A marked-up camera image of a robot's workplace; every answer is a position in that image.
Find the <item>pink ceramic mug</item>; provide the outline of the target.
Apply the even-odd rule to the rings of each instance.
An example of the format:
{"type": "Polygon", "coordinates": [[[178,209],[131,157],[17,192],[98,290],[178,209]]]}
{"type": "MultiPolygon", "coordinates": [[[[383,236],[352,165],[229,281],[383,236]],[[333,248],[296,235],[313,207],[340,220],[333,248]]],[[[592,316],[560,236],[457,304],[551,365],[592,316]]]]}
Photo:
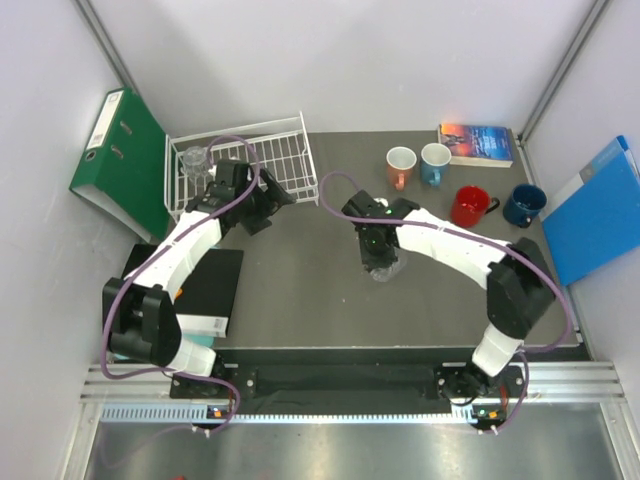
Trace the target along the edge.
{"type": "Polygon", "coordinates": [[[410,148],[397,146],[387,152],[387,177],[397,191],[403,191],[406,188],[416,164],[417,155],[410,148]]]}

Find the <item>clear drinking glass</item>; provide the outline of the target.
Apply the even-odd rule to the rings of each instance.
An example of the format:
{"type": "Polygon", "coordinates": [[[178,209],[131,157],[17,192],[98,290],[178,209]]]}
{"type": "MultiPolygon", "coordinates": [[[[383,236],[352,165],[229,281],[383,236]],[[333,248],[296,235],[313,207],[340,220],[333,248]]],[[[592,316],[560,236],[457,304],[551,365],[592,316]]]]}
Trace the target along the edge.
{"type": "Polygon", "coordinates": [[[192,182],[206,180],[209,177],[212,164],[205,147],[187,148],[182,154],[181,162],[186,177],[192,182]]]}
{"type": "Polygon", "coordinates": [[[372,269],[369,275],[374,281],[385,283],[393,279],[407,264],[407,255],[404,251],[396,253],[396,260],[388,267],[372,269]]]}

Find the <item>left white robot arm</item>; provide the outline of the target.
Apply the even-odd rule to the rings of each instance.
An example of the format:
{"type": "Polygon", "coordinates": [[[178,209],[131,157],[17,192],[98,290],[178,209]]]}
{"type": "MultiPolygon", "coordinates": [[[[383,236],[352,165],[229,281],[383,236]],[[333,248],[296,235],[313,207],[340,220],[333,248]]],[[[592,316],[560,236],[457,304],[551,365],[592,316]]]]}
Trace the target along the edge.
{"type": "Polygon", "coordinates": [[[101,352],[148,363],[148,371],[180,372],[205,396],[226,387],[210,347],[184,337],[174,302],[199,261],[236,225],[254,235],[294,197],[258,164],[223,159],[213,179],[191,199],[173,232],[139,267],[103,287],[101,352]]]}

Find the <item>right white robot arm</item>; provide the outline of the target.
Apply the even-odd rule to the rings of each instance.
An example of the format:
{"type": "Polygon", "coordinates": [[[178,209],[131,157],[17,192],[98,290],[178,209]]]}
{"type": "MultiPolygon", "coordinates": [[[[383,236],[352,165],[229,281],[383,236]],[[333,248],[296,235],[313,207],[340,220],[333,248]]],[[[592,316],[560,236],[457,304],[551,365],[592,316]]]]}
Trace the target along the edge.
{"type": "Polygon", "coordinates": [[[488,238],[412,201],[386,203],[364,190],[352,196],[341,213],[355,219],[362,264],[370,274],[392,269],[398,254],[408,251],[458,271],[486,292],[488,327],[464,368],[445,378],[442,395],[471,401],[498,389],[502,371],[555,300],[537,275],[549,273],[538,245],[528,238],[489,245],[488,238]]]}

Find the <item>light blue ceramic mug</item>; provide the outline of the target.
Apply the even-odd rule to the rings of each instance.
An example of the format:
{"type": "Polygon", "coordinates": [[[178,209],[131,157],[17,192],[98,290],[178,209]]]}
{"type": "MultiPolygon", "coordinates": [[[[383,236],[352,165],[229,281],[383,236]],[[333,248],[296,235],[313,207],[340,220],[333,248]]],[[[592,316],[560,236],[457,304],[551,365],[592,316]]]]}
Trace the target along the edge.
{"type": "Polygon", "coordinates": [[[430,143],[420,153],[420,178],[423,183],[432,187],[441,184],[442,177],[451,162],[451,152],[443,144],[430,143]]]}

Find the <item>dark blue ceramic mug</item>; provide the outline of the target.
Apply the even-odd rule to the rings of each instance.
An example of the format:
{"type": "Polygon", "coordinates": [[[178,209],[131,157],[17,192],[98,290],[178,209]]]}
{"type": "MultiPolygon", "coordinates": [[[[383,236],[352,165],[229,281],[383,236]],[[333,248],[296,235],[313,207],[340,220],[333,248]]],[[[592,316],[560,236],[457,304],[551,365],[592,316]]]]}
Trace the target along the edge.
{"type": "Polygon", "coordinates": [[[503,218],[511,225],[528,228],[547,204],[545,192],[532,184],[517,185],[503,207],[503,218]]]}

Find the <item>red ceramic mug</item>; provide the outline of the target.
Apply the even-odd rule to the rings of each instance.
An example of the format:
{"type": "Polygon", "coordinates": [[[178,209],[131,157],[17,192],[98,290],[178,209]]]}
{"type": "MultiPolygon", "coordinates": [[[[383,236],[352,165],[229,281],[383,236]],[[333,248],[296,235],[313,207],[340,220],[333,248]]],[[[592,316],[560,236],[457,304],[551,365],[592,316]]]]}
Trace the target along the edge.
{"type": "Polygon", "coordinates": [[[483,188],[474,185],[464,186],[455,194],[450,212],[451,220],[459,227],[470,228],[500,205],[500,200],[492,197],[483,188]]]}

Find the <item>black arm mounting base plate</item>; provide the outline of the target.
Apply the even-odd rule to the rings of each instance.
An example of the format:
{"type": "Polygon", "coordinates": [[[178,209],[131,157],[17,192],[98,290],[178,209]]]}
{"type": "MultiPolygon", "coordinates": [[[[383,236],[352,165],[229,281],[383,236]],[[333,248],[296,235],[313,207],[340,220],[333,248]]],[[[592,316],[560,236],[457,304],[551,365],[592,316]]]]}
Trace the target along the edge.
{"type": "MultiPolygon", "coordinates": [[[[242,414],[444,413],[466,402],[443,396],[442,383],[471,353],[469,347],[222,347],[213,375],[237,388],[242,414]]],[[[509,366],[474,400],[501,403],[523,387],[520,368],[509,366]]]]}

